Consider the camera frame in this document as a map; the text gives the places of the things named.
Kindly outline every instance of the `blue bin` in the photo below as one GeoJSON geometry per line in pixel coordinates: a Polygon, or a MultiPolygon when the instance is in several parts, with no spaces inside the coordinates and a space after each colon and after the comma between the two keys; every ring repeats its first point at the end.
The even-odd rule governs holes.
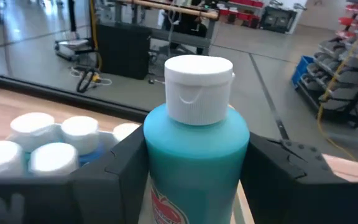
{"type": "Polygon", "coordinates": [[[298,66],[296,66],[295,72],[292,75],[291,81],[292,84],[295,88],[298,87],[298,82],[299,80],[301,80],[301,76],[305,73],[308,73],[306,67],[310,64],[313,63],[314,60],[312,57],[309,56],[302,56],[301,60],[299,61],[298,66]]]}

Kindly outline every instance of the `gray floor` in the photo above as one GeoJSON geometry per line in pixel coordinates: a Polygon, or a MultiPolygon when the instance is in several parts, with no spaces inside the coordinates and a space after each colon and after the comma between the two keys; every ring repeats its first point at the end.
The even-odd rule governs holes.
{"type": "MultiPolygon", "coordinates": [[[[76,20],[84,37],[87,35],[86,9],[81,5],[83,2],[76,4],[76,20]]],[[[53,51],[54,40],[63,38],[62,31],[69,28],[67,7],[58,9],[48,1],[46,8],[27,1],[8,1],[5,18],[8,38],[4,41],[0,26],[0,74],[74,91],[78,79],[69,76],[68,67],[72,64],[57,57],[53,51]]],[[[147,15],[145,23],[155,26],[156,21],[157,13],[154,11],[147,15]]],[[[236,81],[232,86],[230,103],[247,120],[252,132],[269,138],[282,138],[261,78],[291,140],[316,146],[326,154],[347,158],[324,140],[314,116],[290,84],[300,57],[313,54],[322,40],[332,37],[332,31],[304,26],[299,26],[293,35],[285,35],[217,23],[210,55],[233,62],[236,81]]],[[[147,80],[115,75],[103,75],[103,78],[110,78],[112,85],[86,94],[147,110],[165,101],[162,84],[150,85],[147,80]]],[[[324,124],[324,128],[350,134],[358,132],[333,124],[324,124]]]]}

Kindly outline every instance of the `wall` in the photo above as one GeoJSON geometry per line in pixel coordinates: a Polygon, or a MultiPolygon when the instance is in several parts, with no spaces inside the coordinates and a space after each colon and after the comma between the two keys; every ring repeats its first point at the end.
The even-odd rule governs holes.
{"type": "Polygon", "coordinates": [[[338,30],[338,18],[350,16],[345,12],[345,6],[348,4],[346,0],[320,0],[322,5],[315,6],[316,1],[318,0],[308,0],[308,10],[302,13],[299,24],[338,30]]]}

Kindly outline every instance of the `teal bottle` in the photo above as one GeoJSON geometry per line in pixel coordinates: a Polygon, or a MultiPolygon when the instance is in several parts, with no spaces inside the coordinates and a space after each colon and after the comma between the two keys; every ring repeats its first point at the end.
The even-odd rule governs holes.
{"type": "MultiPolygon", "coordinates": [[[[197,66],[201,68],[210,65],[210,60],[214,62],[217,59],[191,55],[184,58],[183,63],[188,65],[189,60],[198,60],[199,57],[202,59],[197,66]]],[[[247,124],[236,110],[227,106],[228,94],[218,97],[227,91],[221,88],[222,85],[205,85],[203,81],[196,80],[191,88],[198,86],[202,91],[197,89],[195,95],[189,94],[189,89],[172,87],[179,85],[180,88],[187,88],[183,83],[191,85],[194,82],[188,82],[186,78],[185,81],[172,80],[169,75],[172,70],[176,71],[175,77],[180,72],[191,74],[188,70],[181,70],[182,60],[174,61],[175,66],[169,64],[173,59],[165,63],[167,104],[152,110],[144,122],[155,223],[229,224],[249,142],[247,124]],[[210,91],[208,88],[211,87],[218,90],[210,91]],[[211,114],[205,114],[205,111],[214,108],[216,110],[211,114]]],[[[226,81],[222,79],[229,92],[233,75],[232,66],[228,67],[223,72],[214,69],[204,75],[208,77],[214,71],[220,75],[230,73],[227,76],[230,78],[226,81]]],[[[200,72],[197,68],[193,75],[197,76],[200,72]]]]}

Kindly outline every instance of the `blue bottle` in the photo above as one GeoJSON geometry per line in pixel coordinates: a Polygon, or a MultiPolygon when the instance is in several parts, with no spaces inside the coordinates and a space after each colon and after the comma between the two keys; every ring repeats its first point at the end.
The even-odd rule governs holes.
{"type": "Polygon", "coordinates": [[[233,78],[224,58],[165,62],[167,104],[144,122],[156,223],[230,223],[249,142],[246,122],[227,106],[233,78]]]}

